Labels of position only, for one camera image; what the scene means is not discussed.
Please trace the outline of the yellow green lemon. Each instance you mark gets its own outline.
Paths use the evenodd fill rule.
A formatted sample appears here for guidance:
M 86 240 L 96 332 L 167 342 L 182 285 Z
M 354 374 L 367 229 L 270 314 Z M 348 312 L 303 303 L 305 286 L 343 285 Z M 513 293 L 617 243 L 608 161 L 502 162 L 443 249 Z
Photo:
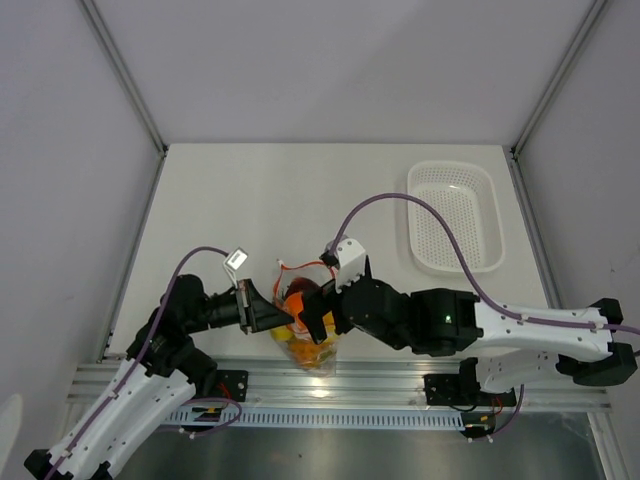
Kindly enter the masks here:
M 295 338 L 294 333 L 287 326 L 279 326 L 270 330 L 271 337 L 278 343 L 286 343 Z

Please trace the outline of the orange fruit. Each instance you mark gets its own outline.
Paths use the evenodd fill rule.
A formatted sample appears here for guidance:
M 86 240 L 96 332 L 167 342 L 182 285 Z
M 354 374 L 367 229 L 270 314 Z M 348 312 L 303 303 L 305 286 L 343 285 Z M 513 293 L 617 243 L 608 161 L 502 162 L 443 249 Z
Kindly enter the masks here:
M 300 314 L 304 310 L 303 293 L 301 291 L 289 295 L 283 303 L 284 311 L 291 315 L 298 329 L 305 328 L 304 323 L 300 319 Z

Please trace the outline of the dark red apple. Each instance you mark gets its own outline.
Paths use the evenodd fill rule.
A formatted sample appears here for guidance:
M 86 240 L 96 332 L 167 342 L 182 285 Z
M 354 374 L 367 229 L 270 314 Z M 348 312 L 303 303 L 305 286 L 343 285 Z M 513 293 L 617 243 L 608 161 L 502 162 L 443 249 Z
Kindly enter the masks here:
M 313 280 L 306 277 L 294 278 L 285 291 L 285 297 L 288 298 L 291 295 L 298 292 L 313 292 L 320 288 L 320 286 Z

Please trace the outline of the clear zip top bag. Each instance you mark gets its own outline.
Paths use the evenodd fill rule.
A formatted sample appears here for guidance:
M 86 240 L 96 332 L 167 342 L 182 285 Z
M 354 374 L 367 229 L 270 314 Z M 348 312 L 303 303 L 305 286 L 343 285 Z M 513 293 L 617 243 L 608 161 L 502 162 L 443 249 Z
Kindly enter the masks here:
M 282 260 L 278 259 L 277 265 L 279 270 L 278 270 L 278 276 L 272 287 L 272 300 L 274 305 L 283 311 L 284 311 L 283 303 L 284 303 L 284 300 L 286 299 L 285 291 L 289 286 L 290 282 L 294 278 L 306 277 L 313 280 L 320 286 L 324 285 L 329 280 L 333 280 L 335 278 L 335 272 L 333 271 L 333 269 L 330 267 L 327 267 L 319 260 L 307 262 L 298 266 L 287 266 Z M 293 324 L 286 325 L 286 326 L 294 333 L 295 338 L 312 341 L 306 327 L 303 329 L 298 329 L 295 325 L 295 322 Z M 324 343 L 327 343 L 327 342 L 334 343 L 337 346 L 337 352 L 338 352 L 338 343 L 339 343 L 338 335 L 333 339 L 327 339 Z M 281 347 L 282 351 L 294 363 L 294 361 L 289 356 L 286 350 L 287 342 L 286 343 L 276 342 L 276 344 Z M 308 374 L 314 377 L 329 377 L 335 374 L 336 358 L 337 358 L 337 353 L 336 353 L 335 359 L 327 367 L 318 369 L 318 370 L 306 370 L 297 366 L 295 363 L 294 364 L 298 368 L 302 369 L 303 371 L 307 372 Z

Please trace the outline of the toy pineapple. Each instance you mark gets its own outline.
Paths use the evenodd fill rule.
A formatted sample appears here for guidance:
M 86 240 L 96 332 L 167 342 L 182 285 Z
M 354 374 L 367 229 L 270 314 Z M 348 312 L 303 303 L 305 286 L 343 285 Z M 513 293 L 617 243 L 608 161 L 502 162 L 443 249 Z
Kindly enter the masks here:
M 317 345 L 312 341 L 293 338 L 287 342 L 286 350 L 297 366 L 318 370 L 327 367 L 335 359 L 337 346 L 331 342 Z

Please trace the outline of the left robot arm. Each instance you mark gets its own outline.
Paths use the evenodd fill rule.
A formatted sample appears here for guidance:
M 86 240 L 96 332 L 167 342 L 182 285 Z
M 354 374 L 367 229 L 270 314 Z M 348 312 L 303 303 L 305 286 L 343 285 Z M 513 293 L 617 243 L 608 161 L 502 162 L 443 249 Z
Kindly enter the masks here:
M 113 479 L 162 421 L 190 400 L 233 402 L 217 362 L 193 334 L 237 325 L 245 334 L 293 323 L 252 281 L 208 295 L 192 274 L 170 280 L 160 305 L 137 332 L 125 359 L 79 423 L 56 445 L 24 462 L 36 479 Z

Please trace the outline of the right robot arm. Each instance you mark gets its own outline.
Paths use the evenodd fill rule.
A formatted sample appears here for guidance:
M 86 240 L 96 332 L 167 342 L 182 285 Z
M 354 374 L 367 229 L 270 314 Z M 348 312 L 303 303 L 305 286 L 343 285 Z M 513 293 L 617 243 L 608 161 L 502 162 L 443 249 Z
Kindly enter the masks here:
M 394 350 L 461 355 L 456 389 L 472 404 L 559 376 L 580 386 L 618 386 L 638 370 L 634 348 L 614 338 L 623 327 L 614 299 L 562 310 L 510 306 L 447 288 L 401 293 L 365 263 L 345 284 L 331 280 L 303 293 L 298 317 L 317 344 L 328 338 L 326 315 L 338 335 L 357 329 Z

